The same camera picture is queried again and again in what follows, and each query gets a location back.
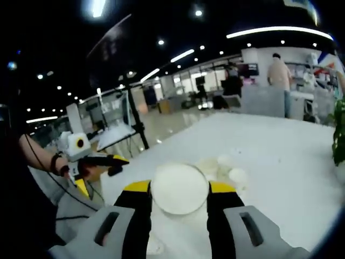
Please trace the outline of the person's left hand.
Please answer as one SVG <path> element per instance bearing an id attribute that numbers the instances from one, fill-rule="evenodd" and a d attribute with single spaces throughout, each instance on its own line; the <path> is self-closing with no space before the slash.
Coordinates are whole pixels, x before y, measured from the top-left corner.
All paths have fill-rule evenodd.
<path id="1" fill-rule="evenodd" d="M 69 165 L 68 160 L 60 157 L 56 160 L 56 170 L 59 173 L 60 176 L 63 176 L 65 178 L 69 178 Z"/>

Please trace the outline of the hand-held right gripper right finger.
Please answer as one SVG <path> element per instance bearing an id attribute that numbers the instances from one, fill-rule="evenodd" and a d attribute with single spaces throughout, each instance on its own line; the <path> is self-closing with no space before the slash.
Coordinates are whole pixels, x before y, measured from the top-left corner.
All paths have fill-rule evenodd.
<path id="1" fill-rule="evenodd" d="M 234 187 L 209 182 L 207 230 L 212 258 L 308 258 L 290 246 L 280 228 L 254 206 L 246 206 Z"/>

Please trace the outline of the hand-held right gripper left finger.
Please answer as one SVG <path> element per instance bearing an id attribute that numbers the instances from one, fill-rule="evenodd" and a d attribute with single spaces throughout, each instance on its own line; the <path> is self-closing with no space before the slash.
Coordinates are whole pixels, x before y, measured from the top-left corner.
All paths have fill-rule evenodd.
<path id="1" fill-rule="evenodd" d="M 151 231 L 150 180 L 126 186 L 113 206 L 89 217 L 76 237 L 50 249 L 51 258 L 146 258 Z"/>

